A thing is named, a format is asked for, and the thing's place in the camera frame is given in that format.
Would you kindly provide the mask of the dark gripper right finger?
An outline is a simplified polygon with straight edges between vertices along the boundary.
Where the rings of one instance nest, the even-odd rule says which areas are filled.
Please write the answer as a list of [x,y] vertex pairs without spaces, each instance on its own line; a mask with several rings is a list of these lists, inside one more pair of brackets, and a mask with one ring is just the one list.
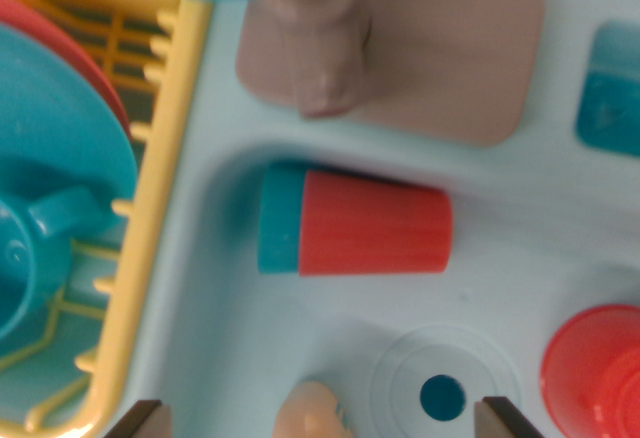
[[474,403],[475,438],[542,438],[540,431],[506,396]]

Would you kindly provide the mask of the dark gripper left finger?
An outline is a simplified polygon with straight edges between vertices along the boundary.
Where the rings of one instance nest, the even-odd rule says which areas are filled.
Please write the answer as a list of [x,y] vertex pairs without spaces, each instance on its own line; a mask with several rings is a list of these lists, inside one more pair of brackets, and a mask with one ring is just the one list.
[[137,401],[105,438],[172,438],[171,407],[160,400]]

